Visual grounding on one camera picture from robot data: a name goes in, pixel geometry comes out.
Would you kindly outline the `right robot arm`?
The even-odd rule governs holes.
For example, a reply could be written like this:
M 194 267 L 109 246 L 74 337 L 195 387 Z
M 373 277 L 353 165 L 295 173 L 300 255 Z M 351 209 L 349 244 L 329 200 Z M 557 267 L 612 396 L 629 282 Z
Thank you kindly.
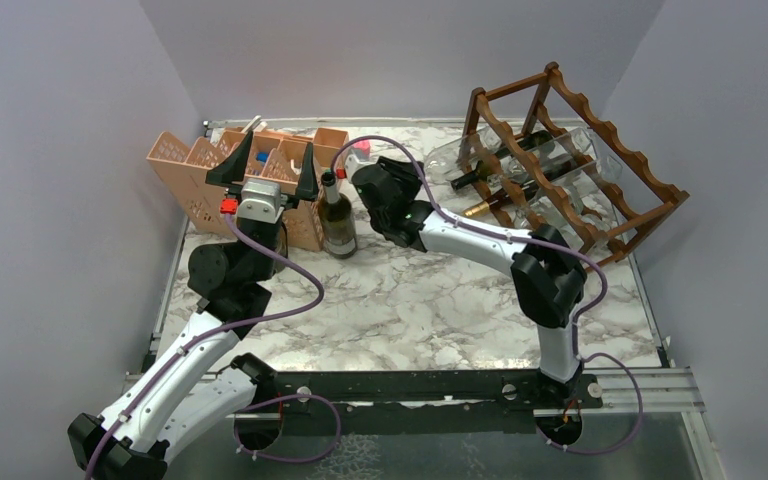
M 454 255 L 511 278 L 525 317 L 536 324 L 540 347 L 536 391 L 560 407 L 576 396 L 583 362 L 573 310 L 582 301 L 586 272 L 560 232 L 509 230 L 458 216 L 418 199 L 413 165 L 385 157 L 346 169 L 372 229 L 399 247 Z

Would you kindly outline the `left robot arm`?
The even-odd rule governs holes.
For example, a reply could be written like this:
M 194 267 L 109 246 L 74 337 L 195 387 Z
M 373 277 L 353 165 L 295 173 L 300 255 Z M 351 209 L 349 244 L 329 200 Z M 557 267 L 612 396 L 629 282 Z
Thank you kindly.
M 119 399 L 98 415 L 80 414 L 67 435 L 88 479 L 161 479 L 189 444 L 222 418 L 276 403 L 275 372 L 252 354 L 237 358 L 209 385 L 199 382 L 258 323 L 271 320 L 271 293 L 263 282 L 282 263 L 317 290 L 308 311 L 324 298 L 322 283 L 280 255 L 282 216 L 319 194 L 315 147 L 307 143 L 301 171 L 284 185 L 267 175 L 246 174 L 253 133 L 220 164 L 206 182 L 223 189 L 219 207 L 233 242 L 206 244 L 189 257 L 189 287 L 199 296 L 196 311 L 174 343 Z

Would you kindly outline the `gold capped wine bottle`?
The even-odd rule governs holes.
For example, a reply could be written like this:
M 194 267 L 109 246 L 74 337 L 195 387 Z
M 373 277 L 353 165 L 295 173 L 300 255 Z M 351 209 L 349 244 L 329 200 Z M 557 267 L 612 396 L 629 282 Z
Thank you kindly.
M 575 166 L 576 163 L 574 160 L 568 160 L 563 163 L 555 163 L 550 165 L 548 169 L 545 169 L 543 174 L 547 180 L 555 180 L 572 171 Z M 459 189 L 466 185 L 475 183 L 478 180 L 486 180 L 489 176 L 490 170 L 486 168 L 481 161 L 479 161 L 475 170 L 452 180 L 450 185 L 453 189 Z M 536 181 L 531 179 L 526 173 L 523 173 L 523 177 L 524 180 L 520 181 L 518 185 L 524 192 L 525 200 L 530 201 L 537 195 L 539 187 L 537 186 Z M 499 210 L 502 207 L 510 204 L 513 204 L 513 200 L 503 188 L 500 188 L 498 191 L 491 194 L 486 200 L 483 200 L 465 209 L 462 212 L 462 215 L 469 218 L 478 218 L 490 214 L 492 211 Z

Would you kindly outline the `black capped wine bottle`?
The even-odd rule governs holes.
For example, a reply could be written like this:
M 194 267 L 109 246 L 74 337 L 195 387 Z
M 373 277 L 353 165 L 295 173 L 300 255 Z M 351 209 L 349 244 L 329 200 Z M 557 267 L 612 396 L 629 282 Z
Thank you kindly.
M 530 151 L 553 140 L 551 133 L 541 130 L 522 138 L 517 145 L 524 151 Z M 529 179 L 528 173 L 518 160 L 509 160 L 511 153 L 506 146 L 501 146 L 494 155 L 499 160 L 502 173 L 506 178 L 516 183 L 524 183 Z M 487 163 L 478 160 L 472 171 L 451 180 L 449 184 L 454 190 L 460 190 L 478 181 L 486 181 L 494 175 L 494 170 Z

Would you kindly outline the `brown wooden wine rack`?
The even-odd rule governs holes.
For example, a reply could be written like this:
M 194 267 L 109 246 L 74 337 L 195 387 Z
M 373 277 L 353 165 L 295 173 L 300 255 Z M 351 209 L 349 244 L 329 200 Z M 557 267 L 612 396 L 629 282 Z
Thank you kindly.
M 505 227 L 553 223 L 577 236 L 575 249 L 602 253 L 600 266 L 628 257 L 689 197 L 687 191 L 656 178 L 648 158 L 622 143 L 616 127 L 593 113 L 588 97 L 566 85 L 555 62 L 521 80 L 474 89 L 461 138 L 485 127 L 496 133 L 539 187 L 526 201 L 518 183 L 503 175 L 497 158 L 482 152 L 482 161 L 495 175 L 466 187 L 474 188 L 481 201 L 500 188 L 513 200 L 487 215 Z M 577 166 L 555 180 L 547 180 L 537 158 L 517 145 L 536 130 L 558 136 L 577 128 L 591 132 L 595 152 L 576 155 Z

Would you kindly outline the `pink lidded spice jar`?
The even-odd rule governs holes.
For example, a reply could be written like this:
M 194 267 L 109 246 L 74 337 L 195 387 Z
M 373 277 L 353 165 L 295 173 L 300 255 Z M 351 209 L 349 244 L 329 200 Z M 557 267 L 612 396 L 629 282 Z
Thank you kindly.
M 369 157 L 371 152 L 371 145 L 369 140 L 358 140 L 353 144 L 353 150 L 355 154 L 360 157 Z

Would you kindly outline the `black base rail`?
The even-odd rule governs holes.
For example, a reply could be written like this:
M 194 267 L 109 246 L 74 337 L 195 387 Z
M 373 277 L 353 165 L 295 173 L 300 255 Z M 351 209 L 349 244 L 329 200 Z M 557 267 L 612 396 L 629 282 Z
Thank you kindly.
M 278 436 L 532 434 L 563 415 L 602 407 L 592 374 L 556 386 L 536 369 L 280 372 L 257 401 L 233 414 L 245 440 Z

